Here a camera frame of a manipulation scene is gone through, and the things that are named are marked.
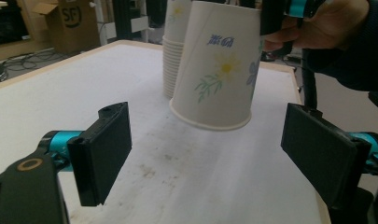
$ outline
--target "stack of paper cups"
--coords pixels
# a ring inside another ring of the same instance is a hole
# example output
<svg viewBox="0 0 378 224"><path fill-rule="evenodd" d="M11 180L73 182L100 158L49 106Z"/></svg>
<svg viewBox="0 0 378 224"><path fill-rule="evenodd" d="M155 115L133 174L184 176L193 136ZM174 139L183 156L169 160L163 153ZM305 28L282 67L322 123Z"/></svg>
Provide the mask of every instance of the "stack of paper cups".
<svg viewBox="0 0 378 224"><path fill-rule="evenodd" d="M191 0L168 0L163 46L163 92L173 97L189 23Z"/></svg>

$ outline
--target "finger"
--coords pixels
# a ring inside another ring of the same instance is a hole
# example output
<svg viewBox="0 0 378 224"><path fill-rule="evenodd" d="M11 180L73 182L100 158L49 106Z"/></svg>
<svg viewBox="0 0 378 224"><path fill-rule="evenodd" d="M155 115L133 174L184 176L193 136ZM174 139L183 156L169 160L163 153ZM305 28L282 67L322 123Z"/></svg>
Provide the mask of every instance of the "finger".
<svg viewBox="0 0 378 224"><path fill-rule="evenodd" d="M326 0L322 5L320 5L319 9L317 10L316 14L322 15L333 8L339 8L341 5L345 5L348 1L334 1L334 0Z"/></svg>
<svg viewBox="0 0 378 224"><path fill-rule="evenodd" d="M284 20L282 21L281 29L286 29L286 28L295 27L295 26L297 26L297 18L285 17Z"/></svg>
<svg viewBox="0 0 378 224"><path fill-rule="evenodd" d="M300 36L300 30L297 27L286 28L280 30L271 35L266 35L265 40L278 43L278 42L288 42L297 39Z"/></svg>
<svg viewBox="0 0 378 224"><path fill-rule="evenodd" d="M283 43L275 43L270 41L264 41L263 50L264 51L273 51L276 49L281 49L284 46Z"/></svg>

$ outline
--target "paper cup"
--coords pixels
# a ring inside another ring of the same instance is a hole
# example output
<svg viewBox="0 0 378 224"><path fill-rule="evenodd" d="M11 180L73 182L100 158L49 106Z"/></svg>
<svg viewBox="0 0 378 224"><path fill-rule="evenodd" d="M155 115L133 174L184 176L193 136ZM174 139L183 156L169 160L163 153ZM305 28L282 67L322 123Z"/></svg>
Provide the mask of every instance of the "paper cup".
<svg viewBox="0 0 378 224"><path fill-rule="evenodd" d="M162 44L168 45L170 47L177 48L177 49L182 49L183 46L185 45L184 42L176 42L176 41L169 40L167 37L165 37L165 35L162 37Z"/></svg>
<svg viewBox="0 0 378 224"><path fill-rule="evenodd" d="M174 56L170 56L168 54L164 54L163 59L166 60L166 61L169 61L171 63L180 64L180 57L174 57Z"/></svg>
<svg viewBox="0 0 378 224"><path fill-rule="evenodd" d="M176 80L168 77L163 77L163 82L168 84L168 87L172 87L173 90L175 89Z"/></svg>
<svg viewBox="0 0 378 224"><path fill-rule="evenodd" d="M177 72L179 71L179 66L171 66L169 64L164 64L162 67L163 71L166 71L170 74L175 74L177 76Z"/></svg>
<svg viewBox="0 0 378 224"><path fill-rule="evenodd" d="M171 110L211 130L251 119L262 40L260 10L194 1Z"/></svg>
<svg viewBox="0 0 378 224"><path fill-rule="evenodd" d="M169 50L168 48L163 48L163 54L167 54L168 56L173 56L177 58L182 57L183 50L177 51L177 50Z"/></svg>
<svg viewBox="0 0 378 224"><path fill-rule="evenodd" d="M191 0L168 0L164 35L175 42L183 42L189 23Z"/></svg>
<svg viewBox="0 0 378 224"><path fill-rule="evenodd" d="M163 64L164 64L164 66L167 66L171 69L176 69L177 71L179 69L179 62L172 62L172 61L168 61L168 60L163 60Z"/></svg>

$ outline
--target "human hand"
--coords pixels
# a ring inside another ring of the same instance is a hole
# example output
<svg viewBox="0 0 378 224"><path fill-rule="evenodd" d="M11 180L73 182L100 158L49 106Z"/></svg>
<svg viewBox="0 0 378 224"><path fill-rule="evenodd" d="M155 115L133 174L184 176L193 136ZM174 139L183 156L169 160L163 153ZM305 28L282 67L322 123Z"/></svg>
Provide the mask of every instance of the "human hand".
<svg viewBox="0 0 378 224"><path fill-rule="evenodd" d="M280 31L265 36L264 51L280 49L289 41L299 49L346 50L360 32L369 7L367 0L327 0L311 19L304 19L301 28L297 18L286 17Z"/></svg>

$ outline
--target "flower print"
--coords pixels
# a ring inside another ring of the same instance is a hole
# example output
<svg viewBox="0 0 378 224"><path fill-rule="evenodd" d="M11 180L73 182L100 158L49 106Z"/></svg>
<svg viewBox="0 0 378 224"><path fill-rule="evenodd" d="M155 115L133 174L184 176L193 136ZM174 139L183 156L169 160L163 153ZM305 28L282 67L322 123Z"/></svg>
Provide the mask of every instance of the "flower print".
<svg viewBox="0 0 378 224"><path fill-rule="evenodd" d="M172 13L168 16L169 22L176 21L182 14L183 14L183 8L179 4L173 4L172 5Z"/></svg>
<svg viewBox="0 0 378 224"><path fill-rule="evenodd" d="M223 54L215 56L215 61L217 62L216 71L212 75L206 75L201 78L200 84L194 89L199 91L198 103L213 94L217 94L218 91L223 87L224 81L231 81L233 78L233 73L239 72L241 62L236 59L235 53L232 53L228 57Z"/></svg>
<svg viewBox="0 0 378 224"><path fill-rule="evenodd" d="M260 57L256 63L252 62L249 66L249 78L246 81L246 85L251 85L253 89L255 88L256 79L258 78L259 65L260 65Z"/></svg>
<svg viewBox="0 0 378 224"><path fill-rule="evenodd" d="M235 53L225 56L224 54L215 55L215 60L217 62L217 76L220 80L231 81L233 73L240 72L241 62L236 59Z"/></svg>

